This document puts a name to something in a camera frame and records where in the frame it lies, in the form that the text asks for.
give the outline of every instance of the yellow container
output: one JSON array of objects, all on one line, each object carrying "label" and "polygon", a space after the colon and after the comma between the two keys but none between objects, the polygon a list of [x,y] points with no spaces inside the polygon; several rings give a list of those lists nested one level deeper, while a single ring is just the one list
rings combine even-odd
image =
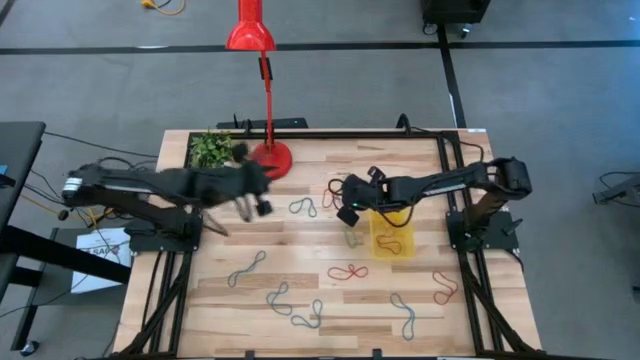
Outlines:
[{"label": "yellow container", "polygon": [[[409,216],[409,208],[399,212],[385,213],[385,216],[394,224],[402,224]],[[411,222],[404,227],[396,228],[389,225],[378,212],[369,211],[369,227],[374,258],[398,260],[409,259],[416,255]]]}]

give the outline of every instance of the red lamp shade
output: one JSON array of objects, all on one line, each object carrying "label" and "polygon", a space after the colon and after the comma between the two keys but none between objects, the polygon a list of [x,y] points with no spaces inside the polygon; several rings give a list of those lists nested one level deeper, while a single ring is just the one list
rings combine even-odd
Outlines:
[{"label": "red lamp shade", "polygon": [[262,23],[262,0],[238,0],[238,24],[227,40],[227,49],[274,51],[276,43]]}]

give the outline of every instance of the white paper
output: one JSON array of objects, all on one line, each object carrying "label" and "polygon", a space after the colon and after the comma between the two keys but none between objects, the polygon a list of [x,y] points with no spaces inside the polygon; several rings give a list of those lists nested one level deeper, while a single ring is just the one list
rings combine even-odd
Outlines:
[{"label": "white paper", "polygon": [[[76,249],[131,267],[129,235],[124,232],[124,228],[100,229],[100,233],[98,233],[97,230],[94,230],[90,234],[80,235],[78,236]],[[73,272],[73,280],[71,283],[72,294],[81,294],[87,291],[120,285],[118,282],[95,276],[87,276],[85,279],[85,276],[86,274],[84,273],[77,271]]]}]

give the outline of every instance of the gray floor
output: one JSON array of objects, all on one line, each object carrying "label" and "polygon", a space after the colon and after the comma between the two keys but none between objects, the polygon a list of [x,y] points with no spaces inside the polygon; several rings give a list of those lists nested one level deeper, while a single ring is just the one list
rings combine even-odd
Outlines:
[{"label": "gray floor", "polygon": [[[224,43],[235,0],[189,0],[177,17],[136,1],[17,0],[0,47]],[[422,41],[416,0],[270,0],[265,22],[280,43]],[[640,3],[626,0],[493,0],[473,41],[640,39]],[[469,127],[487,128],[497,155],[526,161],[534,184],[513,203],[525,219],[522,257],[546,350],[636,359],[640,354],[638,209],[599,207],[597,177],[640,169],[640,49],[454,50]],[[438,50],[274,53],[275,116],[313,127],[382,127],[401,112],[423,127],[453,118]],[[165,129],[263,118],[252,54],[0,57],[0,121],[38,120],[50,131],[155,153]],[[60,187],[66,171],[107,152],[45,138],[35,169]],[[39,179],[29,180],[38,186]],[[40,235],[58,223],[19,202],[11,223]],[[0,313],[24,304],[12,286]],[[33,359],[101,354],[121,302],[44,307]],[[19,313],[0,319],[0,356]]]}]

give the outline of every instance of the red desk lamp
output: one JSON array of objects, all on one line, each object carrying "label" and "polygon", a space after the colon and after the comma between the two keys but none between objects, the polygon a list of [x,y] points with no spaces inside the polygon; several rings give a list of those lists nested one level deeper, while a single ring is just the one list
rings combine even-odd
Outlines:
[{"label": "red desk lamp", "polygon": [[293,158],[289,148],[274,141],[273,114],[271,106],[271,66],[267,51],[275,51],[276,44],[269,30],[262,23],[262,0],[238,0],[238,24],[234,26],[227,40],[227,49],[260,51],[260,72],[264,78],[267,93],[267,138],[264,144],[256,146],[251,158],[272,169],[267,176],[279,179],[291,169]]}]

